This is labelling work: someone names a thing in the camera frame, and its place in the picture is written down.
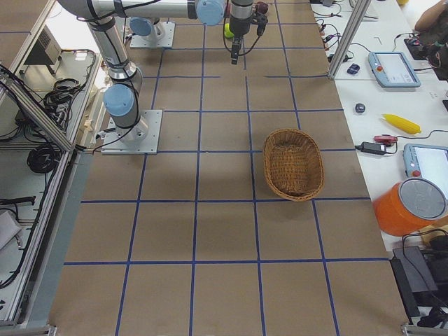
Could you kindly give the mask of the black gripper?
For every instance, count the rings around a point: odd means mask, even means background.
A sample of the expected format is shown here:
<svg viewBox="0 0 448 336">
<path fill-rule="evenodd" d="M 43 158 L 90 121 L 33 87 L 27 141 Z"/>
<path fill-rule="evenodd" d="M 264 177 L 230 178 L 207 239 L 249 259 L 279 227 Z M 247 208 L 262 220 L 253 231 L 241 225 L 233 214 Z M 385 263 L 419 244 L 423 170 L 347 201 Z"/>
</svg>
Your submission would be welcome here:
<svg viewBox="0 0 448 336">
<path fill-rule="evenodd" d="M 258 25 L 257 35 L 261 36 L 268 23 L 267 16 L 258 13 L 250 0 L 231 0 L 230 31 L 234 34 L 230 51 L 231 64 L 237 65 L 242 47 L 242 36 L 249 33 L 251 25 Z"/>
</svg>

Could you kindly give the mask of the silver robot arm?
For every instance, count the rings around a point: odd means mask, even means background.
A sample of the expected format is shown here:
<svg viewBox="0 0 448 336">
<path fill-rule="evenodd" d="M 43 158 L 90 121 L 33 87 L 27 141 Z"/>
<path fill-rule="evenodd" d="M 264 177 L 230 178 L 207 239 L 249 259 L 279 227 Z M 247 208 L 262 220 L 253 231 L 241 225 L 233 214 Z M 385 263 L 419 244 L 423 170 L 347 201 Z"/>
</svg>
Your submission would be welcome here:
<svg viewBox="0 0 448 336">
<path fill-rule="evenodd" d="M 78 20 L 89 24 L 90 31 L 108 64 L 109 76 L 115 81 L 129 82 L 136 68 L 130 61 L 123 39 L 115 27 L 115 18 L 188 18 L 205 25 L 217 25 L 229 18 L 234 34 L 231 61 L 237 63 L 244 35 L 257 25 L 262 36 L 268 19 L 252 1 L 60 1 L 59 4 Z"/>
<path fill-rule="evenodd" d="M 145 38 L 161 39 L 165 35 L 164 28 L 160 25 L 160 19 L 132 17 L 129 27 L 134 35 Z"/>
</svg>

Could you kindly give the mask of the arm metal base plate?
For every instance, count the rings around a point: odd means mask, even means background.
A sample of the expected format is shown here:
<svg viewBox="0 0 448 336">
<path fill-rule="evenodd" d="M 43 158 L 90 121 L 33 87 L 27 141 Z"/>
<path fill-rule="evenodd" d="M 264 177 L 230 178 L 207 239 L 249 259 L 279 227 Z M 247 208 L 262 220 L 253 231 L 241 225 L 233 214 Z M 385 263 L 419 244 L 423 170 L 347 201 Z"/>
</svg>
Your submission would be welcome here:
<svg viewBox="0 0 448 336">
<path fill-rule="evenodd" d="M 130 132 L 116 128 L 112 118 L 108 127 L 115 128 L 104 136 L 104 145 L 100 148 L 104 155 L 154 155 L 158 151 L 162 110 L 140 111 L 140 121 Z"/>
<path fill-rule="evenodd" d="M 174 42 L 174 22 L 157 22 L 153 24 L 149 20 L 133 17 L 130 24 L 133 36 L 130 48 L 156 49 L 171 48 Z"/>
</svg>

